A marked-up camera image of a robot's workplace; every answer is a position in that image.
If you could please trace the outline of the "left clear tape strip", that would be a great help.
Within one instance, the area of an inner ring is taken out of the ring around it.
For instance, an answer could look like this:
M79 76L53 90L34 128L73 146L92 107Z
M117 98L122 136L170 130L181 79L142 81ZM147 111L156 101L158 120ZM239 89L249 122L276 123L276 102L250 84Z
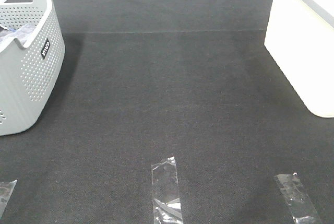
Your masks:
M3 212L10 200L12 192L16 186L17 180L11 182L1 182L1 212Z

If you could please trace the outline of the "grey perforated laundry basket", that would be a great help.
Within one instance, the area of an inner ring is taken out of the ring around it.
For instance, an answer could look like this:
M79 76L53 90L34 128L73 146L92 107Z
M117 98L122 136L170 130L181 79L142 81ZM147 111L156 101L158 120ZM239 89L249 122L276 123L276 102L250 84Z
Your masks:
M65 44L53 0L1 3L1 25L35 30L22 48L1 52L1 135L29 129L57 81Z

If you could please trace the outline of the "black mat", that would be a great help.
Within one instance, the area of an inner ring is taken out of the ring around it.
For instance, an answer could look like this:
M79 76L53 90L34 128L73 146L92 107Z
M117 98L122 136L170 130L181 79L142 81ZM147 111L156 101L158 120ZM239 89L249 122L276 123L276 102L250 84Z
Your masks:
M35 125L1 138L1 223L152 223L175 157L185 223L292 223L296 172L333 223L333 119L264 47L272 0L53 0L66 53Z

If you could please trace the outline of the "grey-purple towel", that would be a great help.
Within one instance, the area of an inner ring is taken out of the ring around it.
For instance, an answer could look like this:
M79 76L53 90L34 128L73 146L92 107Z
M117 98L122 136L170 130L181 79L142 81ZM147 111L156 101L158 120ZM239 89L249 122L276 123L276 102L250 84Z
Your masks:
M26 24L19 29L1 25L1 52L13 47L22 48L34 30L35 26L31 24Z

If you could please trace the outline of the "clear tape strip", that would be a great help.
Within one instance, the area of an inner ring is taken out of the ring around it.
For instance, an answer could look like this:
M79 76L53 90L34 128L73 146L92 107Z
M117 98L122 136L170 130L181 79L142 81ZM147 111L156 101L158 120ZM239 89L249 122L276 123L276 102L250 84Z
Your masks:
M296 224L316 224L322 220L297 173L278 174L275 182Z
M3 212L10 200L12 192L16 186L17 180L11 182L1 182L1 212Z
M183 223L177 166L174 157L151 166L154 223Z

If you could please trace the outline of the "white plastic storage box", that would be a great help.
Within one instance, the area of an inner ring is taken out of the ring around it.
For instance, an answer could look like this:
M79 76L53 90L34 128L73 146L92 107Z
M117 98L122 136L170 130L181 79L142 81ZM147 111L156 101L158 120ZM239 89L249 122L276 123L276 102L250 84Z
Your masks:
M333 0L272 0L264 46L307 109L333 117Z

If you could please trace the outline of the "middle clear tape strip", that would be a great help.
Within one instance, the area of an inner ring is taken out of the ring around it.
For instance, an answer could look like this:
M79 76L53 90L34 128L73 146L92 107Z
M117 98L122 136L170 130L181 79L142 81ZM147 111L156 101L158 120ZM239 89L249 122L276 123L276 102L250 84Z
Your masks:
M174 157L151 166L154 223L183 223L177 166Z

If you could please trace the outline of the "right clear tape strip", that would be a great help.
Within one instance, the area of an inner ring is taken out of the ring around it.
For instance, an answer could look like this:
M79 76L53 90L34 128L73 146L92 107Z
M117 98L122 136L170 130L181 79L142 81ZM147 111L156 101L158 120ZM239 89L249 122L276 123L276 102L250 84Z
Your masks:
M275 182L296 224L316 224L322 220L297 173L278 174Z

